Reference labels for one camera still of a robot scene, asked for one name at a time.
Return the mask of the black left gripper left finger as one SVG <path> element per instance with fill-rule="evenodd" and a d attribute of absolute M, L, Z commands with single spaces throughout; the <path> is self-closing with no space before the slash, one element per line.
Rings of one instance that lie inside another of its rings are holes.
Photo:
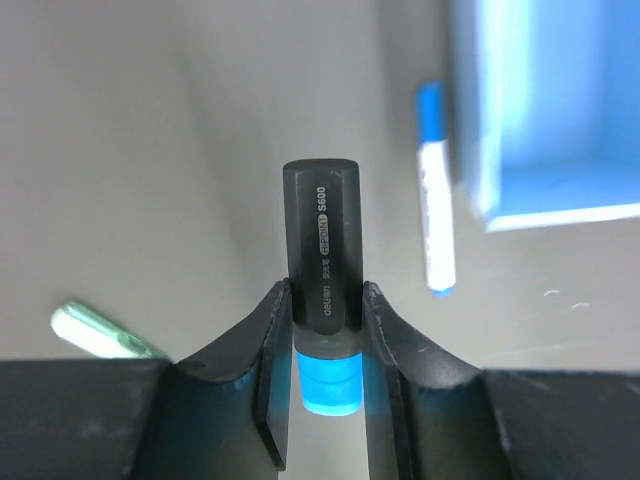
<path fill-rule="evenodd" d="M 276 282 L 191 356 L 1 365 L 5 479 L 274 479 L 286 467 L 292 299 Z"/>

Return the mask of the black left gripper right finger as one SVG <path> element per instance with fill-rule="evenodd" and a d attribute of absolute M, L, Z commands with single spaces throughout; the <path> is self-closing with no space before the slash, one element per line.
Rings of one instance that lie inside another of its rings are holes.
<path fill-rule="evenodd" d="M 479 369 L 363 288 L 373 479 L 635 479 L 635 371 Z"/>

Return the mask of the black highlighter blue cap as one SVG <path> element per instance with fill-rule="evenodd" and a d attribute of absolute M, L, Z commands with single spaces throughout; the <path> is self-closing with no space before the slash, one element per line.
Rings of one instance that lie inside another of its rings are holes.
<path fill-rule="evenodd" d="M 359 166 L 304 159 L 283 167 L 288 279 L 302 402 L 342 417 L 363 401 L 363 249 Z"/>

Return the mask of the blue drawer bin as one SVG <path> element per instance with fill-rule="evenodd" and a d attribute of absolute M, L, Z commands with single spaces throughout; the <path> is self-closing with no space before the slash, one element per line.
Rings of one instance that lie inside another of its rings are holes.
<path fill-rule="evenodd" d="M 461 185 L 489 231 L 639 213 L 639 5 L 453 1 Z"/>

